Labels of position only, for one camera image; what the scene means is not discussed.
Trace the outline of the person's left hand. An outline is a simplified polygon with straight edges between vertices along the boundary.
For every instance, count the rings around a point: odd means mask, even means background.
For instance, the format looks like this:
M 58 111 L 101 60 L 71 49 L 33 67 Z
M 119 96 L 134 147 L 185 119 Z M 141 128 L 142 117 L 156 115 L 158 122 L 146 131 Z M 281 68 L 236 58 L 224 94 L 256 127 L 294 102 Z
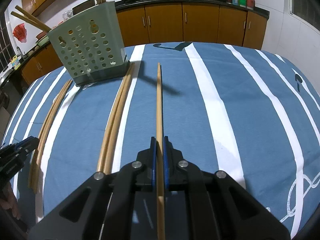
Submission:
M 11 210 L 12 216 L 17 220 L 20 220 L 21 214 L 19 212 L 17 199 L 13 193 L 11 183 L 8 182 L 2 189 L 1 193 L 1 207 L 4 210 Z

